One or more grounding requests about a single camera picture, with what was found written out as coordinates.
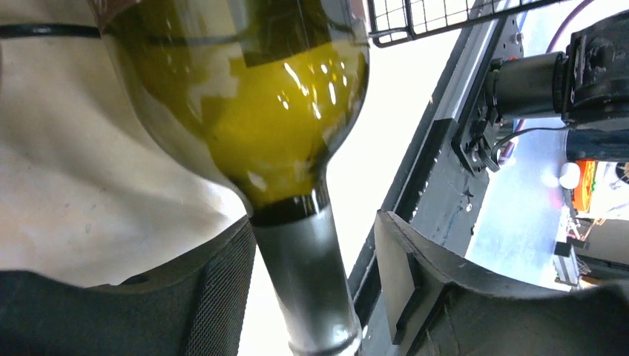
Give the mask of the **black wire wine rack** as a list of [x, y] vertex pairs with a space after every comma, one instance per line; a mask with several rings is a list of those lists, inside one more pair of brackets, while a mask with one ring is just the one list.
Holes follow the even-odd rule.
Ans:
[[[471, 27], [488, 21], [519, 15], [560, 1], [366, 1], [369, 36], [377, 47]], [[1, 40], [28, 37], [83, 37], [98, 39], [95, 27], [78, 24], [3, 24]]]

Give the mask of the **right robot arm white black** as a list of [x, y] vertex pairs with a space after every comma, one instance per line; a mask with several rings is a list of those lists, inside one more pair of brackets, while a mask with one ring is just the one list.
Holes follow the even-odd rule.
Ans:
[[507, 144], [498, 126], [558, 114], [566, 129], [628, 129], [628, 12], [575, 32], [566, 51], [494, 59], [477, 80], [479, 110], [459, 125], [452, 148], [472, 174], [497, 171]]

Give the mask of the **green wine bottle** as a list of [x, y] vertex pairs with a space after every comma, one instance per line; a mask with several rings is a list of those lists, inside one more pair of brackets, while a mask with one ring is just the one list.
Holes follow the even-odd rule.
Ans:
[[361, 1], [90, 1], [161, 149], [243, 201], [294, 355], [359, 355], [326, 168], [369, 81]]

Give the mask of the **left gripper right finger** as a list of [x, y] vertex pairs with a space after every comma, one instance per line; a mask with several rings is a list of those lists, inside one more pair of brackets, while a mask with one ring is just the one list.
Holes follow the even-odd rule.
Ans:
[[626, 355], [628, 283], [556, 291], [490, 271], [388, 211], [375, 252], [402, 355]]

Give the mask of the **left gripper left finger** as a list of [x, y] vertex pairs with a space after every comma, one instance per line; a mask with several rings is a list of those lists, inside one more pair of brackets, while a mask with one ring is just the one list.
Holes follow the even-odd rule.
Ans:
[[1, 273], [3, 355], [236, 355], [256, 244], [246, 218], [117, 286]]

